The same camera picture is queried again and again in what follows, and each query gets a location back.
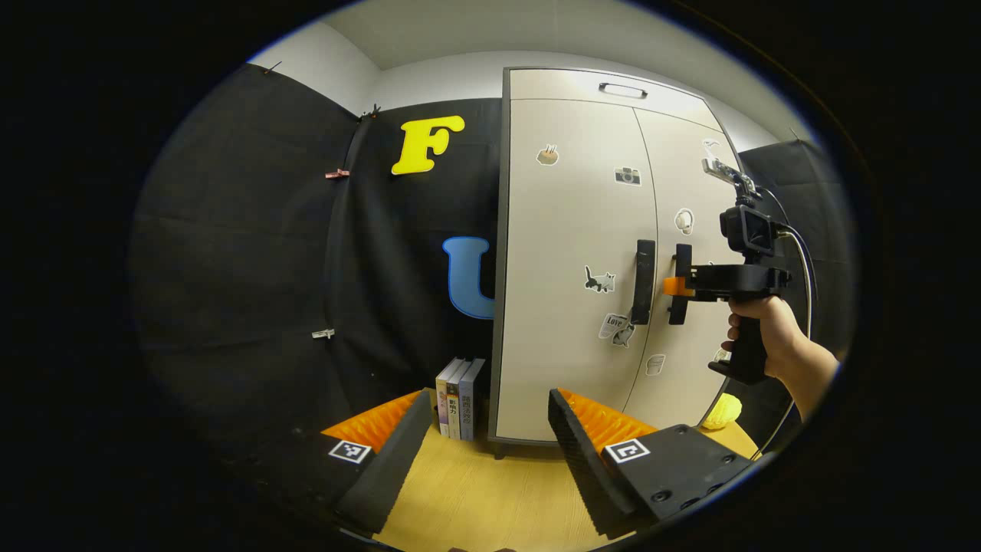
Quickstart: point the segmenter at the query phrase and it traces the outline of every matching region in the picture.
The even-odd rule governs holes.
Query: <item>book spine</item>
[[[446,384],[446,417],[449,418],[449,438],[460,438],[460,389],[453,383]]]
[[[474,440],[474,383],[460,382],[460,440]]]
[[[439,433],[449,436],[449,417],[447,415],[446,403],[446,380],[436,380],[436,408],[439,413]]]

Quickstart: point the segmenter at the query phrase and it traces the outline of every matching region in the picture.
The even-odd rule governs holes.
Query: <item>black fabric curtain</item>
[[[449,133],[443,154],[429,152],[432,170],[391,173],[404,123],[453,115],[465,127]],[[492,298],[499,148],[499,98],[382,111],[358,130],[331,218],[325,305],[336,331],[329,355],[344,388],[358,390],[349,395],[356,412],[432,387],[453,357],[490,357],[493,323],[453,306],[442,243],[489,242],[480,286]]]
[[[357,118],[244,65],[175,131],[129,248],[133,315],[155,383],[236,456],[354,414],[325,351],[323,270]]]
[[[814,263],[818,296],[811,308],[811,339],[844,359],[854,330],[858,265],[855,260],[850,207],[843,182],[832,161],[813,143],[792,140],[739,154],[753,181],[771,192],[787,211],[787,219],[766,193],[759,209],[775,220],[788,222],[800,232]],[[806,296],[797,248],[789,239],[777,242],[777,254],[764,264],[789,270],[792,282],[784,299],[806,324]],[[754,386],[731,382],[729,393],[743,401],[739,424],[762,445],[791,403],[783,384],[766,380]],[[771,448],[780,448],[800,426],[797,409],[774,436]]]

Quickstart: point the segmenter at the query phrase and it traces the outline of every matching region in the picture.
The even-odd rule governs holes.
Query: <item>white ceiling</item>
[[[778,139],[793,138],[791,126],[809,135],[794,111],[735,58],[619,0],[364,0],[323,21],[383,71],[469,52],[564,52],[685,83],[742,111]]]

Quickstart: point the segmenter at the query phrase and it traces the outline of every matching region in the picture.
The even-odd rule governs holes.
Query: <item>yellow ball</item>
[[[736,397],[723,393],[701,426],[705,429],[722,429],[742,413],[743,403]]]

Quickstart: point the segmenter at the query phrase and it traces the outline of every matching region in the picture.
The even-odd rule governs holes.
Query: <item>wooden table surface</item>
[[[495,460],[487,404],[482,414],[473,442],[443,437],[434,417],[377,540],[405,552],[578,552],[612,542],[596,533],[558,447],[510,447]],[[735,422],[702,433],[747,458],[756,451]]]

